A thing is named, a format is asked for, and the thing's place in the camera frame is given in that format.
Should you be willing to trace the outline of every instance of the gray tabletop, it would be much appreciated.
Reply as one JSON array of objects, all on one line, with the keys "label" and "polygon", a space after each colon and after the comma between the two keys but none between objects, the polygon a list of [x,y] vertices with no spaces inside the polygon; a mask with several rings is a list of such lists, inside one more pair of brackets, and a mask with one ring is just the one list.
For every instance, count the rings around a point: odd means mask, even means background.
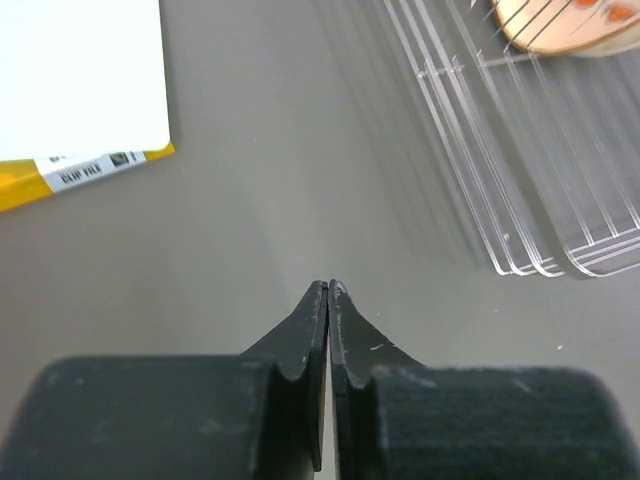
[{"label": "gray tabletop", "polygon": [[586,368],[640,432],[640,270],[498,276],[354,2],[161,4],[178,153],[2,215],[0,433],[56,357],[238,352],[330,278],[426,364]]}]

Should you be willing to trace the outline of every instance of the transparent plastic organizer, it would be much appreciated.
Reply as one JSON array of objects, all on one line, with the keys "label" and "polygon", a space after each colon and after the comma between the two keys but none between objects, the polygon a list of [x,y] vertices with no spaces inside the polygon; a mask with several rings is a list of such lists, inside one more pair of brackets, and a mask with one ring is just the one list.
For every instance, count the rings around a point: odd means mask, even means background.
[{"label": "transparent plastic organizer", "polygon": [[640,264],[640,55],[536,58],[491,0],[380,0],[496,270]]}]

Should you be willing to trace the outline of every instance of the orange object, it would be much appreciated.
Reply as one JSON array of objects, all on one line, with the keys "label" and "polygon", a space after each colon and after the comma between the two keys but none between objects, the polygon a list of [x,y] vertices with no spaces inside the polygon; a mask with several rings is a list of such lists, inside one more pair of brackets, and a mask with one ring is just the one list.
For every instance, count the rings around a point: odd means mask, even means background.
[{"label": "orange object", "polygon": [[578,7],[588,8],[593,7],[596,3],[598,3],[598,0],[573,0],[573,3],[575,3]]},{"label": "orange object", "polygon": [[613,4],[607,7],[607,20],[610,22],[626,22],[635,15],[638,10],[630,5]]}]

